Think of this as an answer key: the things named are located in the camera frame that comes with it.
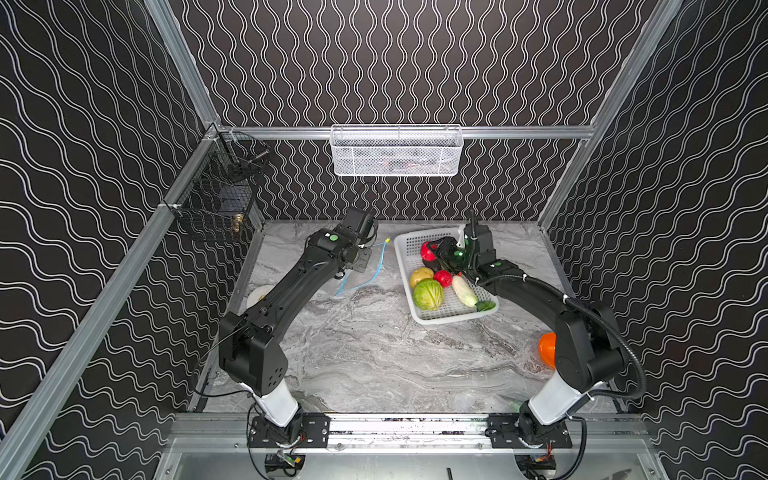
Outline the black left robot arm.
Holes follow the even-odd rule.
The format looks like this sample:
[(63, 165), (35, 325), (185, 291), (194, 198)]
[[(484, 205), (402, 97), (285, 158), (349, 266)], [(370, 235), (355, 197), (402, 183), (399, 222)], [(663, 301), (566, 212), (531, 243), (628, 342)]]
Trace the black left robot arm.
[(298, 401), (284, 377), (288, 359), (281, 347), (289, 327), (312, 297), (332, 279), (367, 266), (367, 245), (378, 221), (372, 213), (349, 209), (339, 224), (310, 234), (287, 274), (242, 314), (228, 313), (219, 323), (218, 365), (251, 393), (266, 420), (291, 429), (300, 419)]

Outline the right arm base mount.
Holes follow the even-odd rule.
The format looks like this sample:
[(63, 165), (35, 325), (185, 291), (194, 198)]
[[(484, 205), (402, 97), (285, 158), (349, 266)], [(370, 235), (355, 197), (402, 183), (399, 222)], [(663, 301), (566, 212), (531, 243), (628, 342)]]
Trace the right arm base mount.
[(494, 449), (570, 449), (573, 446), (565, 421), (541, 425), (532, 414), (491, 414), (484, 435)]

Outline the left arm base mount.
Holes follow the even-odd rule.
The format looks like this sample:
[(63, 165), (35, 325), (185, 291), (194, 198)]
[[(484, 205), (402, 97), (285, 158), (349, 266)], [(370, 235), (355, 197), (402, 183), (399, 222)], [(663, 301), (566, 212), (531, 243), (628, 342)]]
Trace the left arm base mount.
[(257, 416), (249, 422), (247, 443), (250, 448), (325, 448), (330, 423), (321, 413), (298, 412), (284, 427)]

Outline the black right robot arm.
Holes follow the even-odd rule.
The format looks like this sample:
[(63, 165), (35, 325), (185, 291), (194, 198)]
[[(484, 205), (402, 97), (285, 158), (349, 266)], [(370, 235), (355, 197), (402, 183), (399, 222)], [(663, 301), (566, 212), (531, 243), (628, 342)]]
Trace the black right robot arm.
[(595, 397), (637, 400), (646, 393), (640, 357), (619, 333), (610, 310), (589, 306), (498, 256), (488, 226), (472, 221), (459, 238), (428, 240), (420, 256), (454, 280), (522, 307), (553, 334), (554, 373), (521, 405), (519, 430), (550, 430)]

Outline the clear zip top bag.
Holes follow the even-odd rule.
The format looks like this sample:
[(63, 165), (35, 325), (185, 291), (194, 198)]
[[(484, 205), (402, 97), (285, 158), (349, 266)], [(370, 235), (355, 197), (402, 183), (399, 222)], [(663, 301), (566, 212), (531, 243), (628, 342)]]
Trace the clear zip top bag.
[(335, 297), (343, 297), (371, 284), (383, 269), (384, 256), (391, 239), (365, 246), (361, 249), (353, 266), (345, 271)]

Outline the red apple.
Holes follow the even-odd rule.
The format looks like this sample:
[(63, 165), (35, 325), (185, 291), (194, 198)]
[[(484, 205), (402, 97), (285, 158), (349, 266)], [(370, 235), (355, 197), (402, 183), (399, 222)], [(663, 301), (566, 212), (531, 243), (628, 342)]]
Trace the red apple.
[(436, 245), (434, 243), (430, 241), (424, 242), (420, 247), (421, 259), (432, 260), (436, 258), (437, 256), (435, 253), (435, 248), (436, 248)]

